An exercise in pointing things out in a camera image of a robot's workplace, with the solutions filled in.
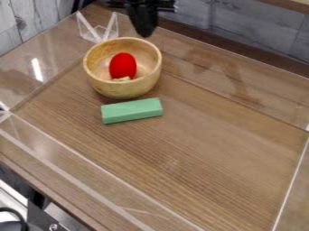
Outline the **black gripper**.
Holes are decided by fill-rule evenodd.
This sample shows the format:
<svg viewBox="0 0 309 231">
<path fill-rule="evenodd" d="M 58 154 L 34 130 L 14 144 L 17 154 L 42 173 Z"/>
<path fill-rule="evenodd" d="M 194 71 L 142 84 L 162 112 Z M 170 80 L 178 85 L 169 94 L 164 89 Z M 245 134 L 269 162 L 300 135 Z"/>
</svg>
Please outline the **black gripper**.
<svg viewBox="0 0 309 231">
<path fill-rule="evenodd" d="M 158 11 L 176 12 L 178 0 L 106 0 L 110 7 L 125 8 L 137 33 L 149 37 L 158 25 Z"/>
</svg>

